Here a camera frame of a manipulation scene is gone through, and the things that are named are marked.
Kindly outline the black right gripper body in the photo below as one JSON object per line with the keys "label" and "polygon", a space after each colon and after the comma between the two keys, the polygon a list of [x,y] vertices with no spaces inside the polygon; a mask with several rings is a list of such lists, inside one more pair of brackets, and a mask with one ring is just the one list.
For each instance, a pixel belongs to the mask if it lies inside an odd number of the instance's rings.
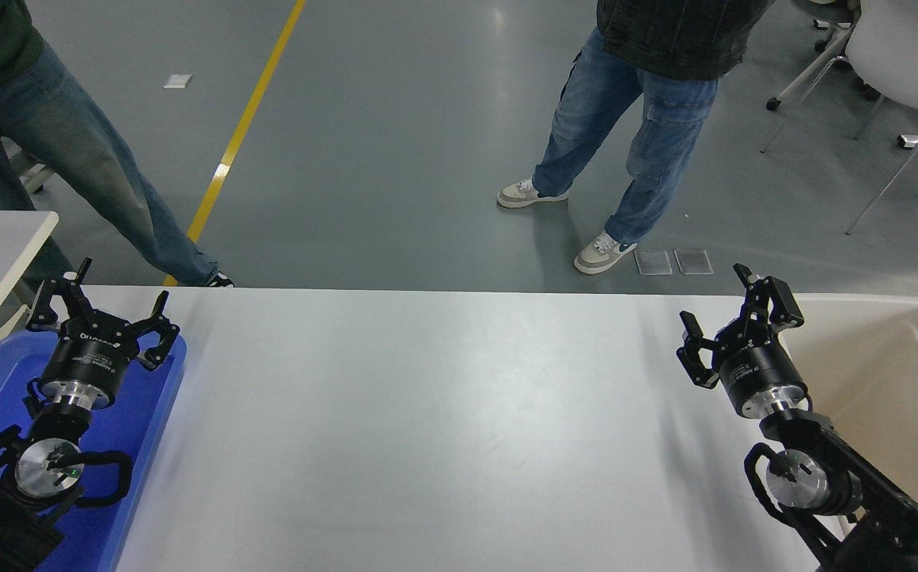
{"label": "black right gripper body", "polygon": [[808,397],[792,356],[780,345],[729,350],[717,359],[717,373],[734,411],[743,419],[764,419],[796,408]]}

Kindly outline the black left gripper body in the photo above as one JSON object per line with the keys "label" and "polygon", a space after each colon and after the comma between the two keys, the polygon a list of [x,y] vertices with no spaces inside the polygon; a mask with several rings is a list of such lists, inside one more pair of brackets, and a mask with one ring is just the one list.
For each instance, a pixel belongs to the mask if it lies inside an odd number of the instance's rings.
{"label": "black left gripper body", "polygon": [[59,343],[42,372],[42,384],[77,381],[95,388],[120,388],[138,354],[132,332],[129,322],[112,326],[100,323],[98,329],[88,323],[63,323]]}

